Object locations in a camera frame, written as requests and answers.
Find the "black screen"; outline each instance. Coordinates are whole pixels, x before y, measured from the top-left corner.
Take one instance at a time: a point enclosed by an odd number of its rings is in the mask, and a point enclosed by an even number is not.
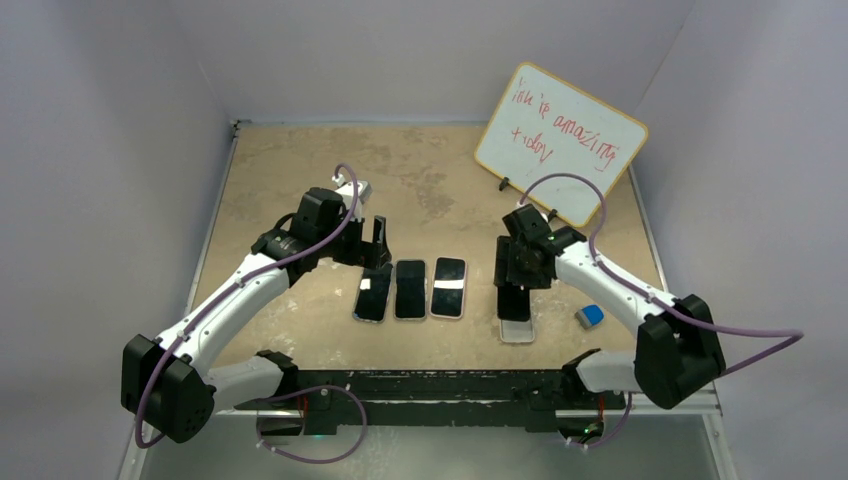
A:
[[[392,264],[387,263],[380,269],[366,268],[359,282],[359,295],[353,307],[353,317],[367,322],[382,322],[389,303],[389,289],[392,286]]]
[[[422,319],[427,316],[427,268],[423,260],[397,263],[395,317]]]
[[[430,312],[442,317],[462,316],[465,295],[465,260],[440,258],[436,260],[433,278],[433,300]]]

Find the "wooden table surface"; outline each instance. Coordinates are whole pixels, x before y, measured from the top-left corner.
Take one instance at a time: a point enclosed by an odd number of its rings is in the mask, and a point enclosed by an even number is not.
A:
[[[519,192],[497,189],[499,179],[474,161],[478,126],[273,126],[246,127],[215,221],[195,305],[218,287],[250,245],[282,215],[297,209],[313,186],[335,188],[333,168],[347,162],[373,193],[366,205],[370,240],[374,215],[387,218],[393,262],[423,259],[432,278],[439,256],[468,262],[465,315],[399,322],[390,301],[382,324],[352,318],[362,270],[330,259],[266,306],[224,349],[216,365],[248,359],[262,349],[318,369],[522,369],[559,368],[589,348],[629,349],[628,331],[607,314],[584,331],[574,313],[593,303],[556,283],[531,293],[536,340],[500,341],[495,314],[495,242],[506,234],[501,218]],[[623,268],[659,286],[629,176],[608,197],[609,218],[598,248]],[[562,224],[555,220],[553,228]],[[581,229],[589,232],[594,223]]]

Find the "gray wall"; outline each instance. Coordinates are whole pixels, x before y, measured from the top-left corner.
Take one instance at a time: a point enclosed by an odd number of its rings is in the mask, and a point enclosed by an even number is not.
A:
[[[636,110],[673,289],[723,324],[807,334],[718,383],[744,478],[848,469],[846,24],[844,0],[699,0]],[[731,362],[770,345],[723,343]]]
[[[181,314],[227,117],[161,0],[0,11],[0,477],[114,478],[121,349]]]
[[[231,116],[487,120],[533,61],[632,111],[694,0],[171,0]]]

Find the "blue whiteboard eraser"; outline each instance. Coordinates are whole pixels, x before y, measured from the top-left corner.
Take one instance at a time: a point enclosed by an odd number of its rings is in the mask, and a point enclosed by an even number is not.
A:
[[[590,329],[601,323],[601,320],[604,319],[604,312],[597,305],[589,305],[578,310],[574,317],[580,321],[583,328]]]

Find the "black smartphone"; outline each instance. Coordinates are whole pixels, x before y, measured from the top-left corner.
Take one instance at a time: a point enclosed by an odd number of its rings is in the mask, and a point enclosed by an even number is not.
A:
[[[353,318],[363,322],[382,322],[389,304],[389,291],[392,287],[392,264],[382,268],[366,268],[359,281],[359,293],[353,307]]]
[[[395,271],[395,318],[427,317],[427,265],[424,260],[399,260]]]
[[[430,313],[436,317],[461,318],[465,310],[465,260],[439,257],[433,275]]]

